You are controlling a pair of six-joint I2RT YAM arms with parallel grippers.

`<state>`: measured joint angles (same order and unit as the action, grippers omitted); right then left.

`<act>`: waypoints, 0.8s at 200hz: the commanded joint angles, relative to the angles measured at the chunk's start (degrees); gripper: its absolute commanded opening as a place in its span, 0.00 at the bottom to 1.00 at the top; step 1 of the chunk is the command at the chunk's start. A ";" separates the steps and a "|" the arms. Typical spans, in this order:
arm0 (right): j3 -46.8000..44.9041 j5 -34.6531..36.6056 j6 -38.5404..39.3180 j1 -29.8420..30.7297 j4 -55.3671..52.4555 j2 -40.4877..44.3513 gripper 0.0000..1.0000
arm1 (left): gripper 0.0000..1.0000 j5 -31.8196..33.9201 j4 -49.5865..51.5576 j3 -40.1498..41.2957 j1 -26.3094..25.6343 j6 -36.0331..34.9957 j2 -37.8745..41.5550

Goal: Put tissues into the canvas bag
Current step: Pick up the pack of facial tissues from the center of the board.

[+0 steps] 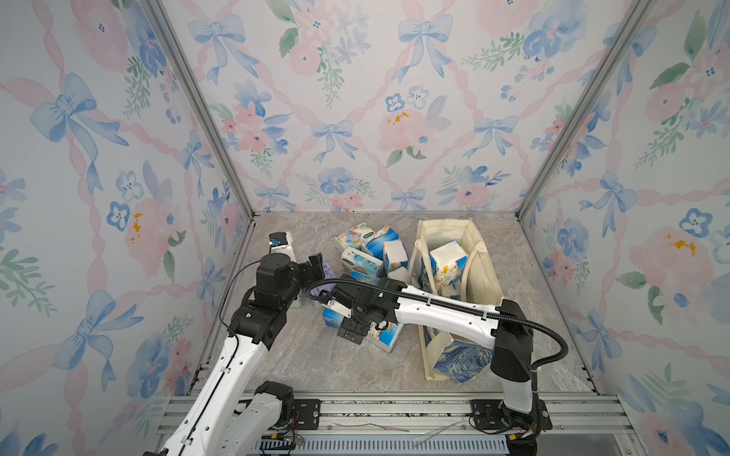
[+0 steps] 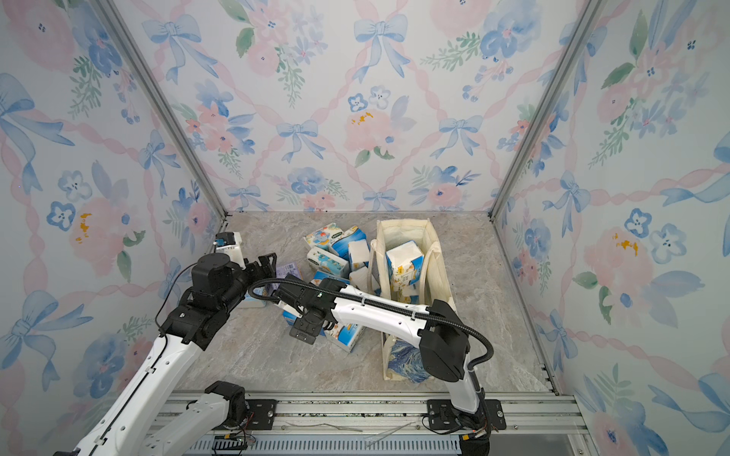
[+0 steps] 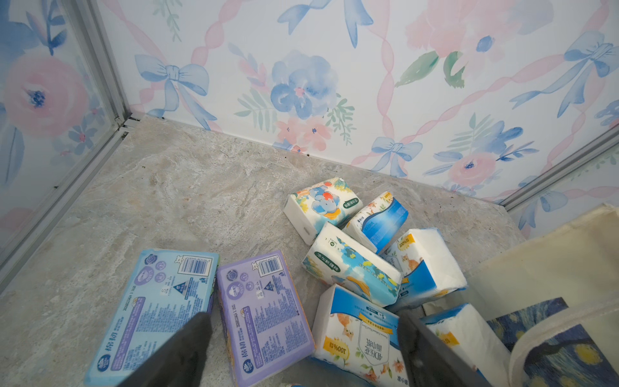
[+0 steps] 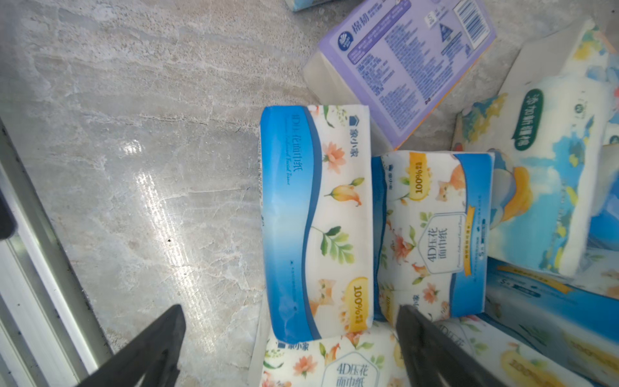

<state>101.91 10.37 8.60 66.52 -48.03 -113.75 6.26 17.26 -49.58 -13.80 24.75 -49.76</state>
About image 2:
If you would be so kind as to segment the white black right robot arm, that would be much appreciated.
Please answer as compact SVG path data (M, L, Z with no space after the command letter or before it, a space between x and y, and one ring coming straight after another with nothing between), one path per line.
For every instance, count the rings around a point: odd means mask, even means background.
M274 298L298 313L290 336L310 345L326 327L355 324L415 347L425 371L446 384L457 425L475 431L489 428L485 393L475 368L492 359L494 346L463 323L447 302L404 304L336 279L314 285L295 277L282 279Z

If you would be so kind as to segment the purple tissue pack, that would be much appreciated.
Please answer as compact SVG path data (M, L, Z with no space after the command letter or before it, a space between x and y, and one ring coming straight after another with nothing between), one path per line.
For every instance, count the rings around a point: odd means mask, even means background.
M296 279L302 278L300 270L295 262L277 264L275 267L275 273L271 275L271 277L275 277L276 279L286 279L289 276L295 277Z

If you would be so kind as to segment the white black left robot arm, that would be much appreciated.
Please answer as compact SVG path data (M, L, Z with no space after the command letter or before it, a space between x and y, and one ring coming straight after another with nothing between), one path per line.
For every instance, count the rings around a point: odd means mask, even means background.
M192 285L159 328L148 357L114 405L72 450L74 455L182 455L218 427L243 435L255 417L241 386L216 381L159 431L151 427L184 374L208 348L247 289L276 275L275 254L239 265L223 253L202 256Z

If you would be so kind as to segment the cream canvas tote bag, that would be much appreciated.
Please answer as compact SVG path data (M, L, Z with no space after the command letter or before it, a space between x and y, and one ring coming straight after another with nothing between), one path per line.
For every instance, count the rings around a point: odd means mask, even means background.
M440 239L430 220L380 220L370 241L374 277L368 288L407 305L442 300L454 307ZM416 348L394 334L381 335L382 372L387 381L421 383L430 378Z

